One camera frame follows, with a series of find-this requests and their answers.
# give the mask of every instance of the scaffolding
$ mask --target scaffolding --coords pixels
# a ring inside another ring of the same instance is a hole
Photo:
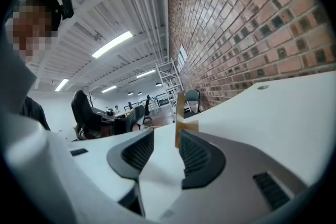
[[[184,91],[184,89],[173,59],[171,58],[168,62],[156,64],[156,69],[166,91],[169,104],[173,112],[176,113],[177,95],[179,92]]]

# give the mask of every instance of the window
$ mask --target window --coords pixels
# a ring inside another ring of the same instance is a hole
[[[183,46],[181,45],[180,52],[178,53],[178,58],[177,58],[177,61],[178,61],[177,70],[179,73],[181,72],[181,69],[183,68],[185,62],[187,61],[187,58],[188,58],[188,55],[185,49],[183,48]]]

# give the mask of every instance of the floor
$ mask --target floor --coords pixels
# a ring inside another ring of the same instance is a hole
[[[152,118],[152,121],[145,124],[145,126],[148,126],[148,127],[165,126],[165,125],[173,123],[173,120],[174,120],[174,114],[169,105],[163,106],[162,108],[160,108],[157,115],[155,115],[154,112],[151,112],[149,116]]]

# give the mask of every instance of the office chair backrest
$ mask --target office chair backrest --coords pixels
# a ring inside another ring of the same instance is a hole
[[[189,102],[189,101],[196,101],[197,102],[197,111],[199,111],[200,107],[200,101],[201,101],[201,95],[198,90],[190,90],[189,92],[186,93],[184,97],[184,102]]]
[[[73,96],[71,108],[76,122],[81,127],[86,127],[92,131],[100,130],[101,116],[92,111],[89,100],[82,90],[77,91]]]
[[[148,116],[149,115],[149,102],[150,102],[150,99],[147,99],[146,100],[146,105],[145,105],[145,116]]]
[[[133,124],[136,123],[136,119],[140,119],[144,116],[145,108],[143,105],[137,106],[125,119],[125,130],[126,133],[132,132]]]

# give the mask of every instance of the white desk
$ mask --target white desk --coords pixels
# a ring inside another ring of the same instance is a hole
[[[85,148],[88,152],[74,156],[73,160],[91,181],[109,198],[121,200],[133,187],[134,181],[116,174],[107,162],[107,152],[115,145],[137,136],[141,131],[95,140],[67,143],[70,151]]]
[[[257,147],[311,185],[335,144],[335,93],[336,71],[257,83],[185,122]]]
[[[268,89],[257,90],[261,85]],[[258,83],[236,97],[185,120],[198,120],[199,131],[255,146],[290,169],[307,185],[319,178],[335,143],[336,72]],[[138,134],[72,142],[74,157],[99,189],[118,200],[132,188],[106,161],[107,151]],[[146,217],[157,219],[179,196],[184,165],[174,147],[175,124],[155,129],[154,152],[140,178]]]

